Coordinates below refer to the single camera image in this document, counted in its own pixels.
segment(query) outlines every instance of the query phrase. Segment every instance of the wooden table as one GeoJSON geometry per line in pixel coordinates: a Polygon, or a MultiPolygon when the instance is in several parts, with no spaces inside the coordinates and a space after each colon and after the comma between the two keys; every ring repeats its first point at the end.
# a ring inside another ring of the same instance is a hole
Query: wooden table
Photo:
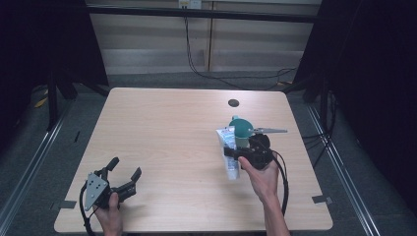
{"type": "MultiPolygon", "coordinates": [[[[111,187],[130,180],[138,166],[138,193],[121,205],[126,232],[231,232],[265,230],[261,202],[248,175],[228,180],[216,129],[233,115],[254,127],[283,128],[268,134],[271,148],[284,157],[289,181],[285,219],[290,230],[327,230],[326,204],[314,204],[322,191],[284,93],[208,89],[114,88],[107,98],[74,177],[67,201],[77,201],[93,170],[118,156],[109,172],[111,187]],[[239,101],[238,107],[228,104],[239,101]]],[[[278,183],[283,197],[281,179],[278,183]]],[[[95,216],[94,231],[100,231],[95,216]]],[[[63,208],[58,232],[85,232],[80,210],[63,208]]]]}

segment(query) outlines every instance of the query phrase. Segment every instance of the black cable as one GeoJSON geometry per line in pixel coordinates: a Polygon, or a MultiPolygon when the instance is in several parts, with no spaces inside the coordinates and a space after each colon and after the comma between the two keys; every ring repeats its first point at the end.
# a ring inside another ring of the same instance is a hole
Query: black cable
{"type": "Polygon", "coordinates": [[[309,142],[304,143],[304,146],[306,146],[306,149],[311,149],[311,148],[314,148],[315,146],[319,145],[322,142],[323,142],[323,140],[320,139],[319,137],[317,137],[316,139],[314,139],[312,141],[309,141],[309,142]]]}
{"type": "Polygon", "coordinates": [[[329,143],[331,142],[331,136],[334,129],[334,124],[336,120],[336,110],[337,110],[337,102],[334,98],[334,95],[330,91],[330,111],[331,111],[331,122],[330,127],[328,128],[328,134],[324,134],[324,140],[325,140],[325,147],[323,147],[322,151],[320,152],[319,156],[317,157],[316,161],[313,164],[313,168],[316,168],[317,163],[319,163],[319,160],[322,158],[323,154],[325,153],[326,148],[328,148],[329,143]]]}
{"type": "Polygon", "coordinates": [[[89,215],[89,218],[91,218],[97,210],[98,210],[98,207],[96,207],[95,210],[92,211],[92,213],[89,215]]]}
{"type": "Polygon", "coordinates": [[[314,143],[314,142],[316,142],[316,141],[317,141],[320,137],[321,137],[321,136],[311,137],[310,139],[312,139],[312,140],[309,140],[309,141],[304,142],[304,145],[306,146],[306,145],[309,145],[309,144],[311,144],[311,143],[314,143]]]}
{"type": "Polygon", "coordinates": [[[86,188],[87,188],[87,181],[84,184],[83,188],[81,188],[80,190],[79,206],[80,206],[81,215],[83,216],[83,220],[84,220],[84,227],[86,228],[88,235],[95,236],[95,233],[91,229],[91,224],[89,223],[89,217],[87,217],[86,213],[84,212],[83,195],[84,195],[84,191],[86,190],[86,188]]]}
{"type": "Polygon", "coordinates": [[[283,76],[283,75],[285,75],[285,74],[287,74],[287,73],[289,73],[289,72],[294,71],[294,70],[297,69],[296,67],[295,68],[284,68],[284,69],[279,70],[275,76],[265,76],[265,77],[248,77],[248,76],[246,76],[246,77],[213,77],[213,76],[203,75],[203,74],[201,74],[200,72],[197,71],[197,69],[196,69],[196,67],[194,66],[194,63],[193,63],[193,58],[191,56],[190,37],[189,37],[189,31],[188,31],[188,18],[187,17],[184,18],[184,23],[185,23],[186,41],[187,41],[188,64],[189,64],[191,70],[196,75],[199,75],[199,76],[201,76],[203,78],[211,79],[211,80],[218,80],[218,81],[221,81],[221,82],[223,82],[223,83],[225,83],[225,84],[227,84],[229,86],[232,86],[232,87],[235,87],[235,88],[238,88],[238,89],[241,89],[241,90],[250,90],[250,89],[248,89],[248,88],[241,88],[241,87],[236,86],[236,85],[233,85],[233,84],[231,84],[231,83],[229,83],[229,82],[227,82],[225,80],[227,80],[227,79],[272,79],[272,78],[278,78],[276,84],[272,85],[269,88],[263,89],[263,90],[270,90],[270,89],[275,88],[278,85],[278,83],[280,83],[280,81],[279,81],[279,77],[280,76],[283,76]]]}
{"type": "Polygon", "coordinates": [[[273,156],[273,161],[275,161],[276,165],[278,166],[279,171],[281,172],[281,176],[282,176],[282,182],[283,182],[283,186],[284,186],[284,198],[282,200],[281,211],[282,211],[282,215],[285,215],[286,208],[287,208],[287,205],[288,205],[288,196],[289,196],[289,187],[288,187],[288,178],[287,178],[287,172],[286,172],[286,164],[285,164],[284,158],[282,157],[282,155],[280,153],[278,153],[275,150],[271,150],[271,149],[269,149],[269,150],[276,153],[277,155],[279,155],[279,157],[282,160],[282,164],[284,165],[284,168],[282,168],[278,159],[275,156],[273,156]]]}

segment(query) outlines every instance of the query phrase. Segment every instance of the wrist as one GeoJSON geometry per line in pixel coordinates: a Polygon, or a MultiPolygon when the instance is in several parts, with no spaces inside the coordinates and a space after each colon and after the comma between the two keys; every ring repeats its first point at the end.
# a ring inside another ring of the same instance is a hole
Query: wrist
{"type": "Polygon", "coordinates": [[[262,204],[264,207],[267,208],[279,208],[281,210],[281,204],[279,202],[279,198],[276,195],[268,195],[261,199],[262,204]]]}
{"type": "Polygon", "coordinates": [[[103,232],[104,236],[122,236],[123,232],[122,231],[117,231],[117,232],[103,232]]]}

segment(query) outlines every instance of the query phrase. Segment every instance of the metal bracket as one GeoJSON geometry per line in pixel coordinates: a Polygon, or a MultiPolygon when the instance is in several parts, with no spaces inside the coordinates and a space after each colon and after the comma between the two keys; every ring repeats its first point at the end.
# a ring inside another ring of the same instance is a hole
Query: metal bracket
{"type": "Polygon", "coordinates": [[[86,205],[84,210],[89,210],[95,201],[101,196],[101,193],[108,187],[108,183],[93,173],[89,174],[87,180],[86,205]]]}

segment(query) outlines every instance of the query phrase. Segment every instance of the gray carpet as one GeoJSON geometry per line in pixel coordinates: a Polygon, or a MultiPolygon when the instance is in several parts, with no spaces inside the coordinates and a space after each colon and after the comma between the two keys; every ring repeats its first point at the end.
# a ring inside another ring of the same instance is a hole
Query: gray carpet
{"type": "MultiPolygon", "coordinates": [[[[273,76],[276,73],[216,73],[214,75],[218,77],[248,75],[264,77],[273,76]]],[[[293,75],[294,72],[288,73],[279,77],[279,80],[290,82],[293,75]]],[[[193,73],[109,77],[112,88],[189,89],[266,89],[275,85],[278,78],[223,80],[231,85],[220,80],[202,78],[193,73]]],[[[31,183],[6,235],[63,235],[56,233],[53,229],[58,211],[51,209],[51,205],[64,200],[105,102],[105,97],[88,88],[83,86],[77,86],[77,88],[80,94],[76,100],[60,99],[61,108],[67,102],[71,104],[68,116],[65,117],[63,126],[31,183]]],[[[280,85],[271,90],[283,88],[284,86],[280,85]]],[[[40,96],[41,93],[35,93],[32,104],[37,102],[36,98],[40,96]]],[[[318,103],[305,104],[302,99],[302,91],[291,92],[288,94],[288,100],[301,135],[303,137],[316,135],[317,131],[309,115],[308,105],[318,106],[318,103]]],[[[0,156],[2,173],[0,207],[3,207],[11,196],[14,186],[19,182],[20,176],[25,171],[45,134],[48,117],[47,106],[32,108],[32,104],[22,118],[21,125],[14,135],[13,144],[0,156]]],[[[357,144],[353,132],[339,110],[332,139],[358,188],[358,192],[376,220],[381,235],[417,235],[416,217],[406,207],[395,189],[374,167],[366,152],[357,144]]],[[[305,143],[312,163],[314,163],[324,145],[320,140],[315,139],[306,139],[305,143]]],[[[366,235],[326,152],[315,170],[324,195],[333,200],[328,208],[334,226],[329,231],[292,232],[292,235],[366,235]]]]}

